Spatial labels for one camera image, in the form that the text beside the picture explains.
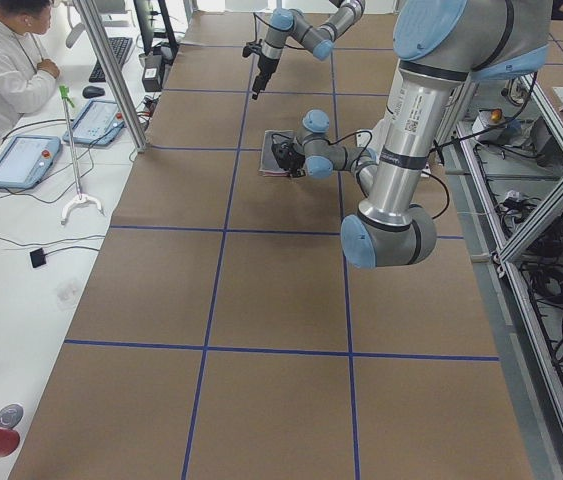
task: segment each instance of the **black cable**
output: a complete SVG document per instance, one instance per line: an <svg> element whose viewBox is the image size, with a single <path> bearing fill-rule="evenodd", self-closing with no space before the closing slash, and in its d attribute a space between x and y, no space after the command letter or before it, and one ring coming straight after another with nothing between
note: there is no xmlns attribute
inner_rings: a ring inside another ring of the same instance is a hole
<svg viewBox="0 0 563 480"><path fill-rule="evenodd" d="M252 15L255 18L255 20L254 20L254 41L255 42L258 41L258 37L259 37L259 33L258 33L257 27L256 27L257 20L260 21L261 23L263 23L264 25L266 25L268 28L271 28L272 30L276 30L277 32L286 32L287 31L287 30L281 30L280 28L276 28L276 27L272 26L270 23L266 22L262 17L257 15L256 12L252 12ZM303 47L293 47L292 45L288 45L287 43L284 45L284 47L289 48L290 50L306 50Z"/></svg>
<svg viewBox="0 0 563 480"><path fill-rule="evenodd" d="M10 135L12 135L14 132L21 130L23 128L33 127L35 125L41 125L41 124L44 124L44 123L54 123L54 122L65 122L65 118L53 118L52 120L41 120L39 122L32 122L32 123L26 123L25 125L20 125L18 127L13 128L8 133L6 133L1 140L5 140Z"/></svg>
<svg viewBox="0 0 563 480"><path fill-rule="evenodd" d="M96 144L99 142L99 140L101 140L102 138L104 138L107 134L108 134L108 132L105 132L105 133L104 133L103 135L101 135L100 137L95 138L95 139L92 140L90 143L88 143L88 144L85 146L86 150L85 150L81 155L79 155L79 156L77 157L77 161L81 160L86 154L90 157L90 168L88 168L88 170L86 170L85 172L83 172L83 173L79 176L79 178L85 177L88 173L90 173L92 170L94 170L94 159L92 158L92 152L91 152L91 150L92 150L92 148L93 148L94 146L96 146ZM46 176L42 181L46 181L47 179L53 177L54 175L57 175L58 173L60 173L60 172L62 172L62 171L64 171L64 170L66 170L67 168L70 168L71 166L72 166L72 164L71 164L71 163L68 163L65 167L62 167L62 168L60 168L59 170L56 170L56 171L52 172L50 175ZM8 192L6 195L0 196L0 200L3 199L3 198L6 198L6 197L10 197L10 196L12 196L12 195L18 195L18 196L24 196L24 197L32 197L32 198L34 198L35 200L37 200L37 201L39 201L39 202L41 202L41 203L45 203L46 205L50 205L50 204L53 204L53 203L58 202L58 201L63 197L63 195L65 195L65 194L67 193L67 191L70 190L70 188L72 188L72 186L73 186L74 184L75 184L75 182L70 183L70 185L68 185L68 186L66 187L66 189L65 189L58 197L56 197L54 200L44 200L44 199L39 198L39 197L37 197L37 196L35 196L35 195L31 194L31 193L25 193L25 192L27 192L27 190L30 190L31 188L36 187L36 185L35 185L34 187L31 187L30 189L23 189L23 190L18 190L18 191L13 191L13 190L11 190L11 189L9 189L9 188L0 188L0 191L5 190L6 192Z"/></svg>
<svg viewBox="0 0 563 480"><path fill-rule="evenodd" d="M563 269L563 264L559 263L550 263L550 264L543 264L543 258L537 263L537 266L534 269L527 268L526 265L528 262L524 262L521 265L521 271L528 272L530 274L531 283L528 283L526 280L526 284L528 285L528 292L531 294L530 299L532 301L536 301L536 297L534 296L535 293L539 293L543 296L543 299L546 301L548 305L554 308L558 308L563 312L563 274L555 275L558 272L557 269ZM545 278L540 279L540 283L536 283L537 276L545 275ZM552 295L547 288L547 283L549 278L559 280L559 288L560 293L557 295ZM554 362L558 365L563 363L563 352L561 355L557 355L559 350L563 348L563 314L561 316L561 339L557 342L554 342L554 346L550 345L552 349L552 356Z"/></svg>
<svg viewBox="0 0 563 480"><path fill-rule="evenodd" d="M368 141L365 142L365 145L363 146L363 148L359 151L359 154L357 155L357 157L352 161L352 163L357 163L359 162L359 160L361 159L361 156L368 151L368 146L370 145L370 143L372 143L372 130L357 130L356 132L354 132L354 135L357 135L359 133L367 133L369 135L368 137ZM342 141L343 139L345 139L346 137L343 137L341 139L339 139L336 143L338 143L339 141ZM348 166L348 161L346 160L345 165L344 165L344 169L347 169Z"/></svg>
<svg viewBox="0 0 563 480"><path fill-rule="evenodd" d="M530 84L530 89L528 90L528 95L525 98L525 100L523 101L523 105L521 105L521 108L519 108L517 113L515 113L513 116L506 118L506 120L504 122L501 122L497 125L493 125L492 127L487 127L487 128L485 128L485 129L483 129L479 132L475 132L475 133L471 133L469 135L466 135L465 137L455 138L453 140L450 140L449 142L446 142L446 143L439 145L438 147L434 147L434 148L430 149L430 153L434 152L437 148L445 148L449 145L454 145L458 142L462 142L464 140L474 138L476 136L481 135L482 133L486 133L486 132L489 132L491 130L501 128L502 126L508 125L512 121L516 120L519 117L519 115L521 115L521 113L525 110L525 108L528 106L528 103L530 102L530 98L532 97L532 92L534 92L534 86L537 83L537 77L538 77L538 72L534 72L533 75L532 75L532 83Z"/></svg>
<svg viewBox="0 0 563 480"><path fill-rule="evenodd" d="M51 252L46 252L45 256L47 257L48 255L52 255L53 253L59 253L59 252L65 251L65 250L71 250L73 248L78 248L78 249L81 249L81 250L92 250L93 252L99 251L98 248L86 247L86 246L83 246L83 245L73 245L71 247L57 248L56 250L52 250Z"/></svg>
<svg viewBox="0 0 563 480"><path fill-rule="evenodd" d="M287 135L283 135L282 133L273 132L273 133L270 135L270 139L272 140L272 142L274 142L274 139L275 139L276 137L285 138L286 140L293 140L292 137L288 137Z"/></svg>
<svg viewBox="0 0 563 480"><path fill-rule="evenodd" d="M443 187L443 191L445 192L445 206L441 209L439 213L437 213L435 216L432 217L432 220L436 220L441 215L443 215L448 210L448 208L450 208L450 191L448 190L448 186L445 184L445 182L441 180L439 177L437 177L436 175L434 175L432 172L422 172L422 174L427 175L428 177L439 182Z"/></svg>
<svg viewBox="0 0 563 480"><path fill-rule="evenodd" d="M359 134L359 133L368 133L370 134L370 139L372 139L372 131L371 130L366 130L366 129L362 129L362 130L355 130L352 133L348 133L347 135L344 135L343 137L335 140L334 142L330 142L328 141L328 145L337 145L338 143L341 143L344 140L347 140L348 138L354 137L355 135Z"/></svg>
<svg viewBox="0 0 563 480"><path fill-rule="evenodd" d="M434 149L437 152L437 155L439 156L439 163L441 163L441 165L445 165L445 158L443 156L443 148L441 148L439 146L439 144L437 143L436 140L432 140L432 145L434 145Z"/></svg>
<svg viewBox="0 0 563 480"><path fill-rule="evenodd" d="M491 143L491 142L480 142L480 143L482 143L486 147L490 147L490 146L497 147L497 148L500 148L501 150L503 150L504 152L511 153L512 155L515 155L517 157L528 158L530 160L536 160L537 158L539 158L541 156L541 155L524 155L523 153L518 151L518 150L522 150L521 148L518 148L518 147L517 147L518 148L518 150L517 150L515 147L510 147L508 145L499 145L497 143Z"/></svg>
<svg viewBox="0 0 563 480"><path fill-rule="evenodd" d="M63 238L61 240L54 240L52 242L46 242L46 243L19 243L16 242L14 240L10 240L8 238L4 238L4 237L0 237L0 240L6 243L11 243L13 245L16 245L17 247L23 247L23 248L28 248L28 247L48 247L50 245L56 245L57 243L64 243L64 242L79 242L82 240L97 240L97 239L102 239L105 238L105 235L88 235L87 237L80 237L80 238Z"/></svg>
<svg viewBox="0 0 563 480"><path fill-rule="evenodd" d="M492 203L495 205L495 210L497 212L497 215L499 216L499 222L501 224L501 229L503 230L503 233L505 234L506 238L510 238L514 233L514 231L513 228L510 227L510 225L508 225L507 223L508 219L512 218L513 222L521 223L525 220L525 218L527 218L527 215L532 213L532 211L537 207L537 205L535 203L530 202L531 199L526 198L521 202L519 202L520 209L516 210L505 206L503 203L499 201L497 195L492 191L492 188L490 187L490 179L488 178L488 175L485 171L483 165L484 164L483 159L478 153L479 148L484 148L484 147L485 144L476 143L474 147L472 147L472 151L474 152L474 155L477 159L477 165L481 172L481 177L485 180L485 187L488 191L488 194L490 195L490 199L492 200ZM541 199L539 198L534 198L534 200L541 201Z"/></svg>

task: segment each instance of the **white stand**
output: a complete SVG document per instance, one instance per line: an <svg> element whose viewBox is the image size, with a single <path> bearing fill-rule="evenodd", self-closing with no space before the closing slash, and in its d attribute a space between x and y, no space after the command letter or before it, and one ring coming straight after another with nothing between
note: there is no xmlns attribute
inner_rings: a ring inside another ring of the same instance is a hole
<svg viewBox="0 0 563 480"><path fill-rule="evenodd" d="M63 85L59 87L61 89L61 100L63 100L63 112L65 113L65 123L68 125L68 138L70 139L70 154L72 155L72 169L74 170L74 184L77 189L77 195L68 202L68 204L63 207L61 212L61 225L65 225L68 222L68 215L70 215L70 210L74 207L84 205L86 203L94 203L97 209L103 215L103 206L101 202L83 193L81 189L81 175L79 175L79 160L77 158L77 152L74 147L74 134L72 132L72 122L70 122L70 111L68 110L68 102L70 101L68 97L68 88Z"/></svg>

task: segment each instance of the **black hair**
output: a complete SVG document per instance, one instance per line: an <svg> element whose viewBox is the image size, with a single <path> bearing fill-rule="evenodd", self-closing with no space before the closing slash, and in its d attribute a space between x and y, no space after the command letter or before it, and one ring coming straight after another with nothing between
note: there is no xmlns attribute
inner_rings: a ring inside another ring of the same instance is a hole
<svg viewBox="0 0 563 480"><path fill-rule="evenodd" d="M0 10L7 15L38 15L49 5L52 5L52 0L0 0Z"/></svg>

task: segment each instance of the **green handle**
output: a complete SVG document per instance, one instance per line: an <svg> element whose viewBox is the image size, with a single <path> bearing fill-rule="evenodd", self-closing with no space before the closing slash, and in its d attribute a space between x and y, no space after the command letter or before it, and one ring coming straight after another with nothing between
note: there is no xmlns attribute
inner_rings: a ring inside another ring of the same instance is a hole
<svg viewBox="0 0 563 480"><path fill-rule="evenodd" d="M61 99L67 101L74 108L74 103L72 103L72 99L68 96L70 89L65 85L59 85L59 92L61 92Z"/></svg>

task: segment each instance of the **white table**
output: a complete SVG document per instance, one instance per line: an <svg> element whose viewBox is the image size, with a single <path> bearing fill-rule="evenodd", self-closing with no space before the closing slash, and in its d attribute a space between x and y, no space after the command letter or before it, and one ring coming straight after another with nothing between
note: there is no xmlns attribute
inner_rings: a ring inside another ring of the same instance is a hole
<svg viewBox="0 0 563 480"><path fill-rule="evenodd" d="M112 29L109 34L136 38L136 32L131 29ZM141 84L139 53L140 50L135 47L123 67L135 105L139 105L145 95ZM70 88L76 105L73 114L76 115L87 102L81 96L81 90L88 84L88 76L95 62L87 35L83 34L71 50L63 49L53 55L53 60L61 68L59 82ZM106 89L106 96L102 98L111 99L107 84L100 85ZM57 88L57 94L41 111L26 115L19 125L63 116L63 104ZM65 130L65 124L52 123L24 128L16 133L60 137ZM81 185L85 193L101 200L104 215L95 205L86 204L73 209L67 224L62 226L61 211L75 196L74 187L50 204L29 196L8 196L0 199L0 237L28 244L104 236L132 168L134 144L124 129L109 147L92 149L91 155L94 168L82 178ZM70 149L64 145L49 172L58 173L29 193L46 200L58 198L74 181L70 161ZM83 156L80 161L81 173L90 166L90 156ZM102 238L99 237L59 243L44 247L44 250L51 252L75 245L98 249L101 244ZM97 256L95 251L73 248L49 255L46 265L33 269L29 252L35 248L17 247L0 240L0 409L11 403L19 403L25 410L22 422L16 427L22 442L13 454L0 458L0 480L7 479L16 461Z"/></svg>

